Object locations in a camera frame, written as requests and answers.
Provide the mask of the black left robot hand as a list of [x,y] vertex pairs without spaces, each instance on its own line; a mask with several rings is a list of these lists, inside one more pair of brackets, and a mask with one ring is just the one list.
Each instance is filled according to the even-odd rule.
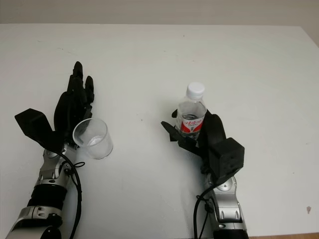
[[94,101],[93,78],[83,80],[83,66],[77,61],[69,77],[67,90],[62,93],[54,112],[55,131],[65,142],[75,145],[73,130],[78,123],[92,117]]

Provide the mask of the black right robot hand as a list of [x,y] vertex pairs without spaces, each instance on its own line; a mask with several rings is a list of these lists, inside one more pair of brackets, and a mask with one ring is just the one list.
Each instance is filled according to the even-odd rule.
[[225,148],[226,135],[222,120],[216,114],[207,111],[198,138],[182,136],[171,124],[162,121],[161,125],[169,133],[170,141],[176,141],[178,146],[201,157],[202,174],[212,172],[214,160],[219,162],[227,154]]

